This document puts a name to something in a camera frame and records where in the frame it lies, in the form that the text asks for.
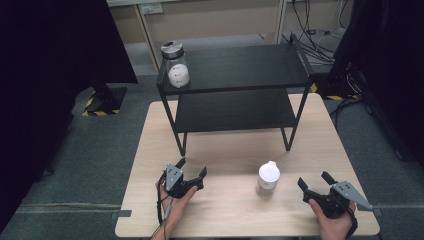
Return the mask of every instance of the white cup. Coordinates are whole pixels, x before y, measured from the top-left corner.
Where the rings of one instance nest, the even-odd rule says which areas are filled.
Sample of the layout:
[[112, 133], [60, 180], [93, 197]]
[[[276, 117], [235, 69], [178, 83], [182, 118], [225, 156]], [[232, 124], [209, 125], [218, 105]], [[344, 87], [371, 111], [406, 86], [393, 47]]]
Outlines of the white cup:
[[272, 193], [277, 187], [278, 180], [280, 179], [280, 170], [277, 167], [277, 163], [269, 161], [259, 168], [258, 177], [258, 194]]

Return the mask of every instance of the glass jar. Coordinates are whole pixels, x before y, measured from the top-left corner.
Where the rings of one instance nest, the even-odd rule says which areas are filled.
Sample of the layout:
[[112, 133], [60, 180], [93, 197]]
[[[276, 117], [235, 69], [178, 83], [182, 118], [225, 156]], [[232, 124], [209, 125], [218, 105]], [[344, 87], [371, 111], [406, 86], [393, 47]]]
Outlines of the glass jar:
[[160, 48], [163, 60], [166, 64], [166, 73], [172, 86], [176, 88], [188, 84], [190, 76], [188, 74], [187, 63], [183, 44], [180, 42], [167, 42]]

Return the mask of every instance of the shelf top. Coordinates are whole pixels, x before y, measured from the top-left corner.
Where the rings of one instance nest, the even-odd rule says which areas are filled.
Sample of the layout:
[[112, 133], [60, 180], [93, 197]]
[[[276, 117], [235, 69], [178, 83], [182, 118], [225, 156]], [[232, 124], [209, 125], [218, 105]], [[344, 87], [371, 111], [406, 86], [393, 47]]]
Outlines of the shelf top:
[[176, 88], [169, 83], [162, 63], [158, 84], [166, 95], [304, 87], [308, 76], [294, 45], [187, 51], [190, 82]]

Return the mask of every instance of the gray carpet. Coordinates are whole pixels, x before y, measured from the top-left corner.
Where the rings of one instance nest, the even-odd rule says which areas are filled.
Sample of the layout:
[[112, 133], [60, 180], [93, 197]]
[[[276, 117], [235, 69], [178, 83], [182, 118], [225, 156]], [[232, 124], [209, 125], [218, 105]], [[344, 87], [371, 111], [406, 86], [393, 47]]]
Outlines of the gray carpet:
[[[26, 207], [17, 211], [0, 235], [1, 240], [119, 239], [114, 234], [115, 215], [124, 196], [148, 106], [159, 100], [155, 80], [155, 76], [143, 76], [140, 84], [126, 85], [121, 111], [114, 116], [82, 117], [92, 90], [79, 94], [70, 131], [52, 164], [54, 174], [33, 185], [23, 201]], [[339, 103], [325, 101], [329, 112]], [[362, 187], [378, 208], [381, 237], [424, 239], [423, 168], [397, 159], [365, 105], [344, 109], [337, 125]], [[52, 203], [64, 205], [31, 206]]]

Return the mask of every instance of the power outlet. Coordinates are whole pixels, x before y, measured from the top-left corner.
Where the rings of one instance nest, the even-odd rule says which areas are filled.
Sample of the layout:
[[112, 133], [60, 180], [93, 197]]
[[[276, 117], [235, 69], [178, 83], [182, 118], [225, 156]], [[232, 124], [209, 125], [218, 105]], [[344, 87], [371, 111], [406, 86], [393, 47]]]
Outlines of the power outlet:
[[144, 3], [139, 4], [138, 7], [144, 15], [163, 13], [161, 3]]

